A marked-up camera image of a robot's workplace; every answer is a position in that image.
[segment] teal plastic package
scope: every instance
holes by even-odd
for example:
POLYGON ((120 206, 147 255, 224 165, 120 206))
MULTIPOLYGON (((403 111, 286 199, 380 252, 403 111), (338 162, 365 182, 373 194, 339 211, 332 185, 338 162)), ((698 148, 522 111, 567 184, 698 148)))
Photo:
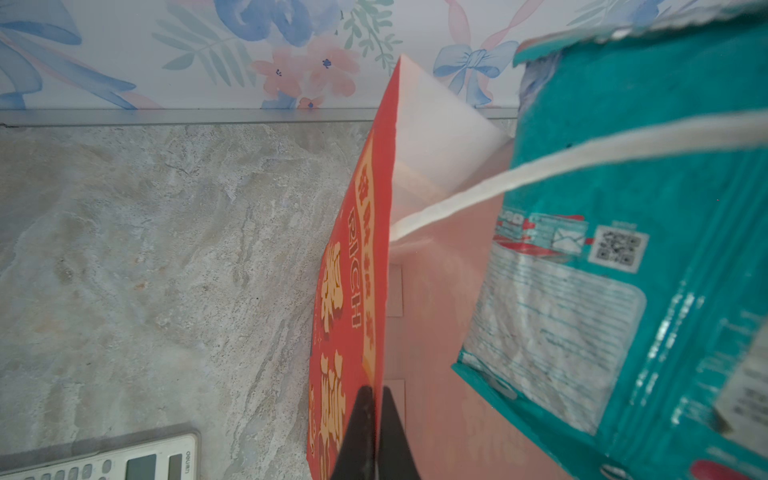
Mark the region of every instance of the teal plastic package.
MULTIPOLYGON (((524 44, 512 166, 768 107, 766 10, 696 14, 524 44)), ((575 478, 768 478, 766 179, 760 149, 507 193, 454 370, 575 478)))

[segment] blue ribbon print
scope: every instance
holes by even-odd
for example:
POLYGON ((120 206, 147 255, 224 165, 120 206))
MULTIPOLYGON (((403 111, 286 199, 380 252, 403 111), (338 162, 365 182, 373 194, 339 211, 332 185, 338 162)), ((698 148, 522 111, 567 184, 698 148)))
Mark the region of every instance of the blue ribbon print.
POLYGON ((19 33, 65 45, 82 43, 80 32, 61 0, 0 0, 0 31, 13 42, 13 45, 7 45, 0 40, 0 70, 5 73, 14 88, 12 92, 0 94, 0 110, 26 108, 24 95, 43 88, 37 68, 20 51, 83 90, 118 107, 134 109, 132 104, 116 92, 133 90, 136 85, 77 65, 56 51, 42 47, 19 33))
POLYGON ((232 33, 246 41, 267 38, 275 24, 294 47, 339 21, 338 0, 214 0, 216 13, 232 33))
POLYGON ((505 41, 491 51, 483 49, 473 51, 469 45, 450 45, 438 53, 432 73, 436 77, 447 77, 458 72, 448 86, 458 95, 464 88, 464 80, 469 71, 467 103, 473 107, 485 105, 491 103, 491 99, 480 88, 478 72, 488 78, 498 77, 512 62, 518 45, 516 41, 505 41))

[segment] marble surface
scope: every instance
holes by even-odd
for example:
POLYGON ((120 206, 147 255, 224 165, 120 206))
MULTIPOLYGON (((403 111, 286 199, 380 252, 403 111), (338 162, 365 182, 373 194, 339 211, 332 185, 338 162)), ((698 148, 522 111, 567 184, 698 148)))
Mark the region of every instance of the marble surface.
POLYGON ((309 478, 316 276, 369 127, 0 128, 0 471, 196 429, 203 480, 309 478))

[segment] pink surface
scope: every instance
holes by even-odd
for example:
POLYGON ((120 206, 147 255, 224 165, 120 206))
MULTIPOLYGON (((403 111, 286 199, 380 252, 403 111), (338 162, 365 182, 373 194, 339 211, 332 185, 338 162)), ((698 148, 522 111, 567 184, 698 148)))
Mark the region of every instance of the pink surface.
POLYGON ((475 309, 501 198, 427 227, 402 258, 409 437, 419 473, 438 478, 568 477, 451 370, 475 309))

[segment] printed label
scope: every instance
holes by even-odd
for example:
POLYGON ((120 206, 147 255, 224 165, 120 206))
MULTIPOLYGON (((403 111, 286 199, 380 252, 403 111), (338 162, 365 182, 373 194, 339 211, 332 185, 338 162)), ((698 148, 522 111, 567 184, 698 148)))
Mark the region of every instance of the printed label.
POLYGON ((717 400, 727 424, 723 437, 768 457, 768 328, 752 348, 717 400))
POLYGON ((637 273, 648 246, 648 234, 600 225, 588 261, 627 273, 637 273))
POLYGON ((495 243, 462 361, 594 434, 645 304, 633 285, 495 243))

